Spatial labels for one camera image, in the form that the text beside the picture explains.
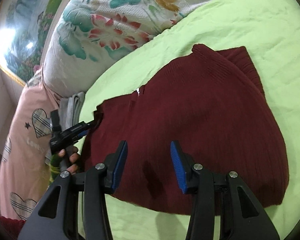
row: floral blanket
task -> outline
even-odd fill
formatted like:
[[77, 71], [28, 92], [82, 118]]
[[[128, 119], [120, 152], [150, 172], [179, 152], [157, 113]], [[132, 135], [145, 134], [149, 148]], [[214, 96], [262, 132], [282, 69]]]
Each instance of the floral blanket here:
[[119, 59], [208, 1], [71, 0], [44, 61], [47, 86], [65, 98], [86, 92]]

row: mattress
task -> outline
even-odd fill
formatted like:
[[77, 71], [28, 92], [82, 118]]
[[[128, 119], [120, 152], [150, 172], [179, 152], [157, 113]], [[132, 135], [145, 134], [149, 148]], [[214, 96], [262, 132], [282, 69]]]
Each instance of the mattress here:
[[[87, 92], [80, 121], [91, 121], [97, 105], [132, 93], [172, 59], [188, 55], [197, 43], [213, 50], [245, 46], [258, 70], [287, 148], [289, 186], [281, 205], [266, 208], [284, 239], [300, 219], [300, 7], [296, 0], [213, 0], [197, 8], [109, 68]], [[189, 216], [155, 212], [109, 195], [106, 203], [114, 239], [185, 239]], [[79, 206], [82, 235], [83, 212]], [[220, 217], [215, 222], [218, 239]]]

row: gray towel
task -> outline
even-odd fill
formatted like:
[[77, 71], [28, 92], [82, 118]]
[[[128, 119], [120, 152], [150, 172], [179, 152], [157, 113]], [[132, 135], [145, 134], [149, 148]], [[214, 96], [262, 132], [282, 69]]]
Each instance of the gray towel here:
[[[59, 105], [60, 126], [64, 131], [79, 122], [79, 115], [85, 99], [85, 93], [80, 92], [70, 98], [61, 98]], [[51, 152], [46, 154], [45, 163], [49, 165]]]

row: silver screw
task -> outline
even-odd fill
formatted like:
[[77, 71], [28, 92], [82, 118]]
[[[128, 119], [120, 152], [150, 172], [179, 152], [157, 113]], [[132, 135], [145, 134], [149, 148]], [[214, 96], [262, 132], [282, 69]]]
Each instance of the silver screw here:
[[96, 169], [97, 170], [102, 170], [102, 169], [104, 169], [106, 166], [103, 164], [103, 163], [98, 163], [97, 165], [96, 165]]
[[66, 177], [68, 177], [69, 175], [70, 175], [70, 172], [69, 172], [69, 171], [63, 171], [63, 172], [60, 173], [60, 177], [62, 177], [62, 178], [66, 178]]
[[193, 168], [196, 170], [196, 171], [201, 171], [203, 169], [203, 166], [199, 163], [196, 163], [195, 165], [193, 165]]
[[231, 172], [229, 172], [229, 176], [231, 178], [236, 178], [236, 177], [238, 177], [238, 173], [236, 173], [235, 171], [231, 171]]

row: red garment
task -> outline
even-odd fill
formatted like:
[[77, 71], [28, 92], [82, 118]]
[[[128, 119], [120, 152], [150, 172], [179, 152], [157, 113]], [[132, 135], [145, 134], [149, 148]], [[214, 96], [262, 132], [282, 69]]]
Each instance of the red garment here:
[[17, 239], [25, 221], [0, 216], [0, 223], [13, 239]]
[[84, 144], [85, 169], [128, 142], [118, 199], [161, 212], [190, 214], [178, 188], [170, 142], [205, 168], [237, 171], [264, 207], [288, 185], [285, 143], [245, 47], [215, 52], [195, 45], [137, 92], [102, 103], [104, 118]]

